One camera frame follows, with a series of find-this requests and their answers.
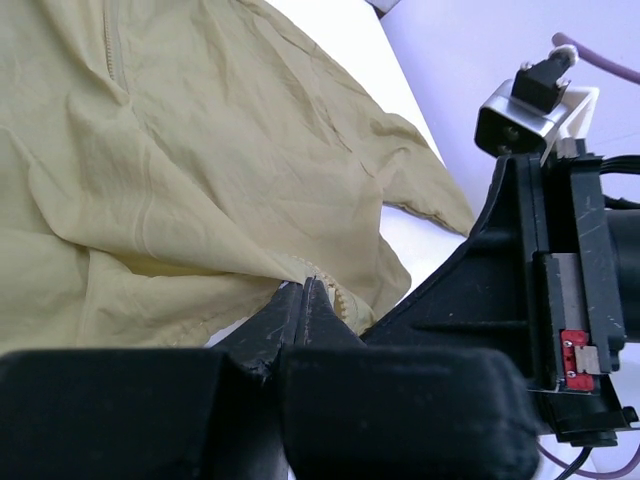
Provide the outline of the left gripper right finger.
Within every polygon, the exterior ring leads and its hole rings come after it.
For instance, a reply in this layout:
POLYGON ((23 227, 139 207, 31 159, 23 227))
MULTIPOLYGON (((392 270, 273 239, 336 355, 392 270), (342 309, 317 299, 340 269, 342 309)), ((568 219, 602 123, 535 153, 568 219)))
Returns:
POLYGON ((309 278, 286 324, 282 441, 299 479, 530 479, 540 462, 524 380, 484 348, 368 346, 309 278))

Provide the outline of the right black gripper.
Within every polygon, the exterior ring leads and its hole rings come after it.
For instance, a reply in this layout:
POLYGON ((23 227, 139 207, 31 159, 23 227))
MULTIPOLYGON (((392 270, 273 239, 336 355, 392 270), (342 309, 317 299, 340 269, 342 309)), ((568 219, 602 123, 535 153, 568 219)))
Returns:
POLYGON ((605 159, 582 140, 561 142, 541 170, 534 155, 499 158, 469 237, 363 341, 496 349, 543 387, 536 261, 546 214, 541 305, 559 364, 540 414, 562 443, 616 444, 639 419, 611 380, 621 350, 639 340, 639 206, 605 195, 601 178, 638 172, 638 156, 605 159))

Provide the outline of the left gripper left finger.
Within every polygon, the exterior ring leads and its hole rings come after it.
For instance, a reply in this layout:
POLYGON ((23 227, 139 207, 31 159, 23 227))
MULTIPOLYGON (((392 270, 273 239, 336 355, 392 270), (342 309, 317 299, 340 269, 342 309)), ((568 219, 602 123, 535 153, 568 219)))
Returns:
POLYGON ((5 479, 284 479, 272 369, 288 283, 210 348, 23 350, 1 359, 5 479))

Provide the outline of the tan hooded zip jacket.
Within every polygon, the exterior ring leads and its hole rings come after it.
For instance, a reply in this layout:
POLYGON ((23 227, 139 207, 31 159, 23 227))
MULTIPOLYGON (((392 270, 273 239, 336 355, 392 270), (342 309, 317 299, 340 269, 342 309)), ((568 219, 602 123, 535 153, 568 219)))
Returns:
POLYGON ((202 346, 309 277, 362 332, 411 285, 384 205, 474 222, 419 131, 269 3, 2 3, 3 352, 202 346))

